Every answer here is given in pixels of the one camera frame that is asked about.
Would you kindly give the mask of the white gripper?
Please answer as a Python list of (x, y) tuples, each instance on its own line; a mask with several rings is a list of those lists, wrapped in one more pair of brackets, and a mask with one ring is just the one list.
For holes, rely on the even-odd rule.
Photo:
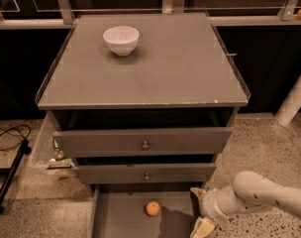
[(206, 191), (200, 187), (191, 187), (190, 191), (200, 198), (200, 213), (204, 216), (197, 218), (190, 238), (206, 238), (215, 229), (214, 222), (220, 223), (228, 220), (229, 217), (221, 210), (217, 202), (218, 190), (216, 188)]

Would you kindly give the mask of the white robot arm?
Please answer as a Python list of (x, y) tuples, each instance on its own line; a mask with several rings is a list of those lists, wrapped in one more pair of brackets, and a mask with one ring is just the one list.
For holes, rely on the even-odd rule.
[(301, 238), (300, 107), (301, 75), (276, 114), (236, 118), (191, 238)]

